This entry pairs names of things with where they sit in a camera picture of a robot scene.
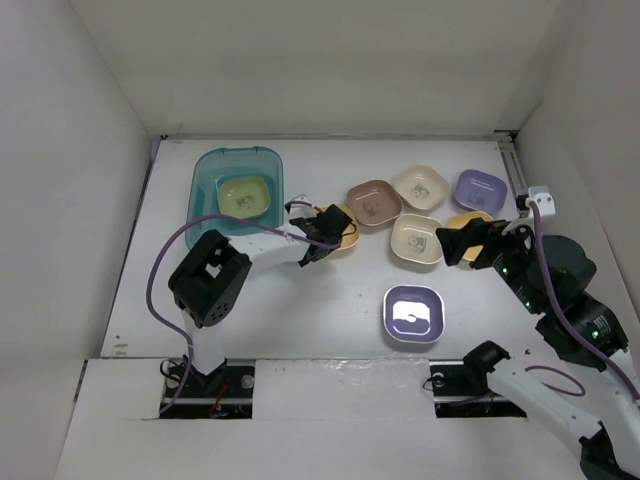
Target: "bowl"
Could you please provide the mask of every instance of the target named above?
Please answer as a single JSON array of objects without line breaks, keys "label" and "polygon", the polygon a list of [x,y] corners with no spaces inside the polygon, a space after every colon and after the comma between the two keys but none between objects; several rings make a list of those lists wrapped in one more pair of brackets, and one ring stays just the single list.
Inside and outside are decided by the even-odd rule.
[{"label": "bowl", "polygon": [[465,170],[458,177],[453,196],[461,206],[495,215],[507,198],[507,184],[479,170]]},{"label": "bowl", "polygon": [[393,225],[391,249],[400,258],[431,265],[442,259],[442,246],[436,229],[442,228],[437,220],[414,213],[399,217]]},{"label": "bowl", "polygon": [[250,175],[223,183],[218,189],[220,213],[249,219],[262,215],[271,204],[269,187],[262,177]]},{"label": "bowl", "polygon": [[[358,243],[358,239],[360,238],[360,229],[358,229],[358,223],[356,222],[356,217],[353,215],[353,212],[349,207],[347,207],[346,205],[339,205],[339,204],[336,204],[336,206],[340,210],[342,210],[344,213],[349,215],[349,218],[351,218],[353,222],[342,233],[342,244],[340,245],[340,248],[337,248],[335,250],[336,252],[339,252],[340,250],[347,250],[348,248],[351,248],[355,246],[356,243]],[[324,212],[327,208],[328,207],[320,207],[320,210]]]},{"label": "bowl", "polygon": [[[449,222],[447,222],[447,228],[463,228],[467,223],[469,223],[470,220],[473,220],[474,218],[481,218],[486,222],[490,222],[493,220],[493,217],[491,215],[488,215],[484,212],[468,212],[463,213],[462,215],[456,215],[451,220],[449,220]],[[478,258],[478,255],[480,255],[481,251],[482,246],[469,247],[467,248],[467,251],[464,252],[462,258],[467,262],[473,262],[476,258]]]},{"label": "bowl", "polygon": [[451,187],[442,175],[426,165],[414,165],[393,182],[396,192],[415,210],[430,210],[442,202]]},{"label": "bowl", "polygon": [[444,333],[444,302],[429,287],[397,285],[384,296],[382,321],[400,342],[433,343]]},{"label": "bowl", "polygon": [[371,180],[353,187],[347,192],[347,205],[356,220],[367,227],[393,220],[402,212],[402,200],[384,180]]},{"label": "bowl", "polygon": [[[246,177],[260,178],[254,180],[250,190],[255,189],[256,193],[261,191],[261,203],[265,203],[265,193],[262,191],[264,185],[269,195],[269,204],[258,216],[253,217],[253,221],[268,227],[279,227],[284,222],[284,180],[282,159],[269,148],[218,148],[203,155],[193,170],[193,180],[191,181],[191,194],[189,196],[189,207],[187,210],[187,221],[212,213],[224,213],[230,211],[233,205],[221,205],[219,200],[225,203],[228,198],[219,197],[222,190],[233,190],[236,180],[246,182]],[[240,215],[246,215],[242,206],[238,208]],[[201,222],[185,232],[187,247],[191,248],[198,241],[200,236],[208,230],[218,230],[222,235],[250,235],[259,233],[262,230],[256,227],[240,225],[238,223],[213,219]]]}]

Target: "yellow bowl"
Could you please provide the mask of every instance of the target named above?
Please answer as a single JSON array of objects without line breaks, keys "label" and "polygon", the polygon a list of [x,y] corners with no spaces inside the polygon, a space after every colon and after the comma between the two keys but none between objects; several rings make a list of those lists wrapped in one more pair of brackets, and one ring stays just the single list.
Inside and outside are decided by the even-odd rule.
[{"label": "yellow bowl", "polygon": [[[469,223],[470,220],[473,220],[474,218],[481,218],[486,222],[491,222],[493,220],[493,217],[491,215],[484,212],[468,212],[463,213],[462,215],[457,215],[449,220],[449,222],[447,223],[447,228],[463,228],[467,223]],[[462,258],[467,262],[473,262],[476,258],[478,258],[478,255],[480,255],[481,251],[481,246],[467,248],[467,251],[464,252]]]},{"label": "yellow bowl", "polygon": [[[342,210],[344,213],[349,215],[351,219],[351,225],[345,228],[344,232],[342,232],[342,245],[340,248],[336,249],[336,251],[346,250],[347,248],[353,247],[356,243],[358,243],[358,239],[360,238],[360,230],[358,229],[358,222],[356,222],[356,217],[351,211],[349,207],[346,205],[336,204],[336,206]],[[320,210],[323,212],[328,207],[320,207]]]}]

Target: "teal plastic container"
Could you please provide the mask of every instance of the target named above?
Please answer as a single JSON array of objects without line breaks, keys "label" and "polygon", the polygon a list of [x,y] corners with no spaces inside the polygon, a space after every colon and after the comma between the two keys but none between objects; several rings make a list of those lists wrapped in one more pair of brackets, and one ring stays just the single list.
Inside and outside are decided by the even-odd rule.
[{"label": "teal plastic container", "polygon": [[[210,213],[220,213],[218,190],[230,180],[245,176],[261,177],[267,184],[269,208],[252,222],[279,227],[284,221],[284,179],[280,155],[265,147],[218,148],[205,154],[193,170],[187,221]],[[216,229],[223,235],[250,235],[262,230],[239,225],[228,220],[214,219],[199,223],[185,232],[187,247],[191,248],[200,236]]]}]

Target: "brown bowl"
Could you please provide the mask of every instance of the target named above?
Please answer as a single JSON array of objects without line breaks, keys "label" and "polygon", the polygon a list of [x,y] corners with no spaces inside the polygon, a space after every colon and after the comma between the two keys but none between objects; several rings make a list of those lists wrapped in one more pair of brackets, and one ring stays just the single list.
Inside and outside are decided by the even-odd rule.
[{"label": "brown bowl", "polygon": [[347,192],[347,205],[362,225],[375,227],[402,213],[402,200],[384,180],[370,180]]}]

